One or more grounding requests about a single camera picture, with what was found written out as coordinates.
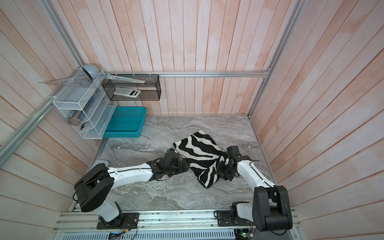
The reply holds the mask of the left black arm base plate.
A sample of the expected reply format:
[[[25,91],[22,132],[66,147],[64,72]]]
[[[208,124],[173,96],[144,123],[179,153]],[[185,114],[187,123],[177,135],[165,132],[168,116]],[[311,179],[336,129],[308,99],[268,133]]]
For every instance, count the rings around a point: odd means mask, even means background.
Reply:
[[[139,216],[139,213],[122,213],[110,222],[105,221],[99,216],[97,230],[136,229],[139,222]]]

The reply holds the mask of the metallic cylinder roll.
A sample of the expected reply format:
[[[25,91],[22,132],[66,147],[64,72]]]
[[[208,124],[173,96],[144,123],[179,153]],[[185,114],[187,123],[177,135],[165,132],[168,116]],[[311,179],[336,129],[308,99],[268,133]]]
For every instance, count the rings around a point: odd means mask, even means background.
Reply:
[[[78,126],[82,122],[85,114],[82,110],[72,110],[67,117],[67,123],[72,126]]]

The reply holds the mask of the clear plastic triangle ruler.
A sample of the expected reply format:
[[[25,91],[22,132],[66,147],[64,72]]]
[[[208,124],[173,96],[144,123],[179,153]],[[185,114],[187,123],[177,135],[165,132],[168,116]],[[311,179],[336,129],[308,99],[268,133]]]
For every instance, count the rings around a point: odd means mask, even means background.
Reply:
[[[93,80],[86,75],[75,76],[71,78],[50,80],[38,82],[38,84],[57,85],[57,86],[71,86],[71,87],[90,87]]]

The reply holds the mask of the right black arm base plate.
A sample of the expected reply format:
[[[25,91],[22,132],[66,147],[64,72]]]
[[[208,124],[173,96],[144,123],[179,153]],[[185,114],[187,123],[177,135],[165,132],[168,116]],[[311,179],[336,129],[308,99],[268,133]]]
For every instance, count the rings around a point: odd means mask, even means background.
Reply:
[[[228,211],[220,211],[216,210],[214,211],[214,217],[218,221],[219,227],[231,227],[231,226],[253,226],[254,223],[246,220],[241,219],[236,211],[228,210]]]

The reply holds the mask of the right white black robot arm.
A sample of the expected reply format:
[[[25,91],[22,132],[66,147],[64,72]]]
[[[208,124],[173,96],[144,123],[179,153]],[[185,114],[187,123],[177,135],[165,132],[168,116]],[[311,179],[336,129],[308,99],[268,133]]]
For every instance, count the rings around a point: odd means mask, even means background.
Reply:
[[[243,177],[253,190],[252,202],[234,202],[229,211],[216,211],[218,225],[242,226],[253,224],[260,232],[283,231],[293,227],[292,211],[288,191],[268,180],[248,156],[240,154],[237,146],[227,148],[228,160],[220,163],[221,179],[232,181]]]

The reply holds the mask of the white calculator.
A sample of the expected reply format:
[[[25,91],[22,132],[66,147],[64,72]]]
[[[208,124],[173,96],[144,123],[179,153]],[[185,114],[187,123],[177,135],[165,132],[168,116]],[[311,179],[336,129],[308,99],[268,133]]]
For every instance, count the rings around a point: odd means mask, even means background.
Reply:
[[[140,90],[131,88],[116,88],[114,91],[115,96],[127,97],[136,99],[141,94]]]

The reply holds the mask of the white foam pad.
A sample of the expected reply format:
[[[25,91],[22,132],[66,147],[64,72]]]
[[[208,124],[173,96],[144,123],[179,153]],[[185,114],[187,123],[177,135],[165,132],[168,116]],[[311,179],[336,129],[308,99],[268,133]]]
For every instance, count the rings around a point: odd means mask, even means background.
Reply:
[[[108,160],[102,160],[102,159],[97,159],[95,160],[95,162],[92,164],[92,166],[90,167],[89,170],[91,170],[92,168],[94,168],[96,165],[98,164],[104,164],[106,167],[109,167],[110,166],[110,162]]]

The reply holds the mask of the aluminium frame rail back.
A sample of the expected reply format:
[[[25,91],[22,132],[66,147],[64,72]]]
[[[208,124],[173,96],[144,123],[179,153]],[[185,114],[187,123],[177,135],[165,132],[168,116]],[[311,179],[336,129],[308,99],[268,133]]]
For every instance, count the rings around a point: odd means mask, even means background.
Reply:
[[[111,75],[158,75],[160,78],[265,78],[265,71],[115,71]]]

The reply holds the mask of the aluminium frame rail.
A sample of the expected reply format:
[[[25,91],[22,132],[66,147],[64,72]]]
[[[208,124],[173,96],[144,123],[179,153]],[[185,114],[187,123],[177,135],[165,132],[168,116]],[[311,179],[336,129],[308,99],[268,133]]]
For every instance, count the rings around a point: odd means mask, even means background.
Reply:
[[[111,75],[158,75],[160,78],[265,78],[265,71],[115,71]]]
[[[64,90],[65,86],[59,86],[41,106],[16,130],[1,146],[1,168],[9,161],[11,156],[21,147],[21,145],[29,138],[35,129],[45,120],[45,118],[54,112],[58,116],[59,113],[55,111],[56,106],[54,100]]]

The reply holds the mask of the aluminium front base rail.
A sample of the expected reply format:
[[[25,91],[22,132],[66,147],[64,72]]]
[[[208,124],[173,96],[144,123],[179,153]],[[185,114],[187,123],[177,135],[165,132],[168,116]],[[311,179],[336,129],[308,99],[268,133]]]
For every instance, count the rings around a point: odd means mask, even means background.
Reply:
[[[55,239],[107,240],[120,235],[134,239],[234,239],[235,229],[246,229],[254,236],[268,236],[255,226],[219,227],[215,210],[138,211],[136,229],[97,230],[99,216],[94,213],[70,212],[59,216],[54,228]]]

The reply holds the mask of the zebra and grey plush pillowcase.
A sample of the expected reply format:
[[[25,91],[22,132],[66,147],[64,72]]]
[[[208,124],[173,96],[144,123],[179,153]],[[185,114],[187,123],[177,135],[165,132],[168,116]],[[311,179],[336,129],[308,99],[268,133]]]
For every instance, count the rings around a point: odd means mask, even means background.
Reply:
[[[203,130],[173,143],[175,150],[188,160],[190,169],[199,183],[209,189],[219,179],[218,166],[228,163],[228,154],[223,152],[213,138]]]

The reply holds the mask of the teal plastic perforated basket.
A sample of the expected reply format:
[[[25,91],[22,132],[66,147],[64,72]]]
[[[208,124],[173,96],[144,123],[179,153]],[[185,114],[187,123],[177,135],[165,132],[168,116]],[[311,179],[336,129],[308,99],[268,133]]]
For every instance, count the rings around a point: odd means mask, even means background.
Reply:
[[[104,132],[104,138],[139,138],[146,113],[144,107],[117,107]]]

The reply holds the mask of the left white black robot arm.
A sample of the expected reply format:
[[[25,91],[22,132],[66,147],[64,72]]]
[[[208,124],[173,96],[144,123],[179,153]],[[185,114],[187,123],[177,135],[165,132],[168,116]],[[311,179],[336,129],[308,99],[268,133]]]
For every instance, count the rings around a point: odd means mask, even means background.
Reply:
[[[78,202],[84,213],[94,212],[110,228],[122,225],[124,215],[119,205],[108,200],[111,190],[136,182],[157,181],[189,170],[190,163],[174,149],[167,150],[162,158],[144,164],[109,168],[99,163],[90,169],[75,185],[74,201]]]

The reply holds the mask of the aluminium frame rail left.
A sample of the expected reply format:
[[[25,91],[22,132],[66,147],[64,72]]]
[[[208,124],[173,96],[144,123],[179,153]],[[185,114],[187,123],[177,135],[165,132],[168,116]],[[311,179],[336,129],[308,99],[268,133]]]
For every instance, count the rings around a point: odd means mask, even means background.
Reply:
[[[1,146],[1,168],[9,161],[11,156],[21,147],[21,145],[29,138],[35,129],[45,120],[45,118],[54,112],[58,116],[59,113],[55,111],[56,106],[54,100],[64,90],[65,86],[59,86],[41,106],[16,130]]]

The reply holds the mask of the green circuit board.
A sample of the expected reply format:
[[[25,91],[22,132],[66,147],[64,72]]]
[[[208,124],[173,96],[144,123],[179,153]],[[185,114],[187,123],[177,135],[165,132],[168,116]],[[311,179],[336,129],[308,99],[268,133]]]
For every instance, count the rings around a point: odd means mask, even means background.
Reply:
[[[246,229],[235,229],[235,238],[236,240],[250,240],[254,235]]]

